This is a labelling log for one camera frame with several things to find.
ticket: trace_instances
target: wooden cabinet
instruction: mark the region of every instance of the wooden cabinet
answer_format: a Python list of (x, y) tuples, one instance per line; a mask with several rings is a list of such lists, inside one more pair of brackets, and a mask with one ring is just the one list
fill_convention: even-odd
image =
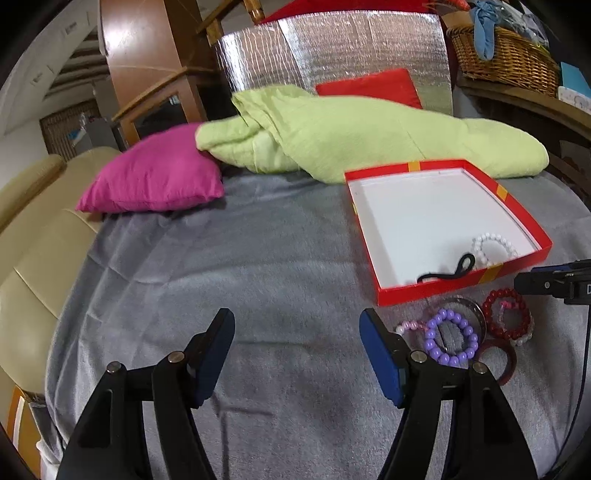
[(130, 146), (158, 125), (207, 119), (200, 90), (223, 96), (224, 83), (205, 32), (196, 34), (195, 0), (100, 0), (100, 14), (113, 120)]

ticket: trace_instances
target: beige leather sofa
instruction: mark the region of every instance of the beige leather sofa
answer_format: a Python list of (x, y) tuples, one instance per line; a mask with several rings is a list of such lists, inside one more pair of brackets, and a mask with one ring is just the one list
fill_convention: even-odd
[(117, 154), (50, 155), (0, 190), (0, 367), (26, 392), (44, 392), (57, 319), (100, 227), (74, 207)]

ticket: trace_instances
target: wicker basket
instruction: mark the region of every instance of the wicker basket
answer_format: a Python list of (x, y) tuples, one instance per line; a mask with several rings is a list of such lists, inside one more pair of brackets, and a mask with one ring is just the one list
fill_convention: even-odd
[(550, 55), (521, 35), (495, 27), (495, 56), (483, 61), (474, 50), (474, 25), (450, 28), (464, 75), (471, 79), (506, 83), (556, 97), (558, 65)]

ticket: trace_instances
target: gray blanket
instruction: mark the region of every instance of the gray blanket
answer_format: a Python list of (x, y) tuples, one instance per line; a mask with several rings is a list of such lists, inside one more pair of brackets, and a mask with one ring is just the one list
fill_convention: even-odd
[[(573, 193), (546, 174), (502, 184), (554, 241), (547, 263), (591, 257), (591, 216)], [(194, 415), (218, 478), (376, 478), (402, 412), (382, 396), (359, 340), (359, 314), (375, 294), (346, 188), (301, 173), (242, 174), (225, 187), (225, 199), (205, 207), (105, 221), (51, 349), (47, 406), (60, 437), (71, 435), (108, 362), (154, 364), (228, 307), (236, 336), (213, 397)], [(482, 302), (509, 286), (502, 278), (461, 293)], [(518, 348), (503, 390), (542, 474), (579, 392), (586, 308), (528, 302), (534, 336)], [(378, 313), (393, 330), (436, 305), (430, 298)], [(503, 360), (485, 357), (497, 373)], [(586, 401), (573, 445), (590, 410)], [(430, 479), (443, 467), (450, 412), (444, 404)], [(154, 475), (166, 478), (150, 405), (145, 424)], [(60, 445), (53, 449), (59, 458)]]

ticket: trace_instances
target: black cord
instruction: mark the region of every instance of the black cord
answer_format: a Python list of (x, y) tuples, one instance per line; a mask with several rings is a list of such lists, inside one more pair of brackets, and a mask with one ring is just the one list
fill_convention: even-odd
[(556, 462), (554, 463), (554, 465), (556, 465), (558, 463), (558, 460), (560, 460), (560, 456), (562, 455), (564, 447), (566, 447), (566, 444), (569, 442), (570, 434), (573, 433), (574, 423), (576, 422), (577, 415), (579, 414), (579, 408), (581, 406), (581, 401), (583, 399), (585, 381), (587, 380), (587, 358), (589, 357), (589, 338), (591, 338), (591, 306), (589, 307), (589, 312), (587, 313), (587, 335), (585, 337), (585, 353), (584, 353), (584, 357), (583, 357), (583, 375), (581, 377), (581, 389), (579, 390), (579, 399), (577, 400), (577, 406), (574, 409), (573, 421), (570, 423), (569, 432), (566, 434), (566, 438), (564, 439), (564, 443), (562, 444), (562, 447), (560, 448), (560, 451), (558, 452), (558, 456), (556, 457)]
[[(464, 267), (466, 260), (469, 260), (467, 267)], [(456, 278), (462, 278), (467, 275), (470, 270), (474, 268), (476, 264), (476, 257), (471, 253), (463, 254), (460, 261), (457, 263), (455, 273), (425, 273), (417, 278), (417, 283), (421, 283), (428, 278), (441, 278), (442, 280), (455, 280)]]

